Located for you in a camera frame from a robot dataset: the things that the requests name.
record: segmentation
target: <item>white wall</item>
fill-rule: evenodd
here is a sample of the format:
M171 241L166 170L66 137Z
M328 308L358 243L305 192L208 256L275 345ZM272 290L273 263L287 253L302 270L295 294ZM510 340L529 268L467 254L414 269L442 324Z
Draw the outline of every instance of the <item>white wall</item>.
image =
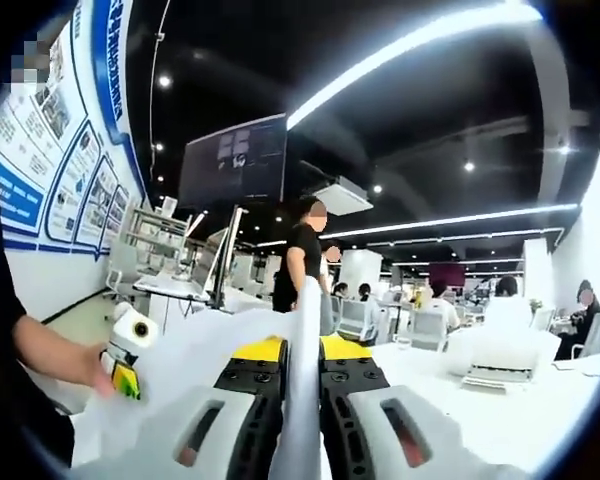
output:
M126 105L131 6L79 1L45 89L13 88L0 111L5 249L16 293L40 320L104 287L118 217L146 198ZM108 36L114 24L119 36Z
M582 212L553 253L555 298L558 308L578 307L576 294L587 279L600 301L600 158L582 201Z

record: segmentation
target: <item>monitor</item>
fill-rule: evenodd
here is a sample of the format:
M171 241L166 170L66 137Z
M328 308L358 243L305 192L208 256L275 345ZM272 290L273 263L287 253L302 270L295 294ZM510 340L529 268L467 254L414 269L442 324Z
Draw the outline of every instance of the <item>monitor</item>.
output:
M287 144L285 115L207 135L185 147L178 203L202 209L217 202L282 200Z

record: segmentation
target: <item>cable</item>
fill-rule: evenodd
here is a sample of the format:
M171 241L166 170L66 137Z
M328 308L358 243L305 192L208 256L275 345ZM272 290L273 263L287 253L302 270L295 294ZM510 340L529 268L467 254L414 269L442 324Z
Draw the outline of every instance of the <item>cable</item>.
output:
M160 42L164 40L164 32L162 27L164 26L164 20L167 17L169 11L169 5L171 0L167 0L162 12L162 19L160 20L160 26L158 27L158 33L156 33L156 45L153 49L153 62L151 63L151 83L149 89L149 145L151 146L151 165L149 166L149 181L153 181L153 167L156 164L156 149L153 144L153 87L156 76L156 60L158 58L158 47Z

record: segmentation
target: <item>human hand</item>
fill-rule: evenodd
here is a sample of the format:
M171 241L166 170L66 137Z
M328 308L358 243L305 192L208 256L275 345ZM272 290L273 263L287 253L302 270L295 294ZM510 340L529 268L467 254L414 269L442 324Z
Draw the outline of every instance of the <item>human hand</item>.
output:
M110 375L105 371L100 361L101 354L105 349L106 344L104 343L85 348L82 364L86 376L85 384L92 387L103 397L109 397L113 395L115 388Z

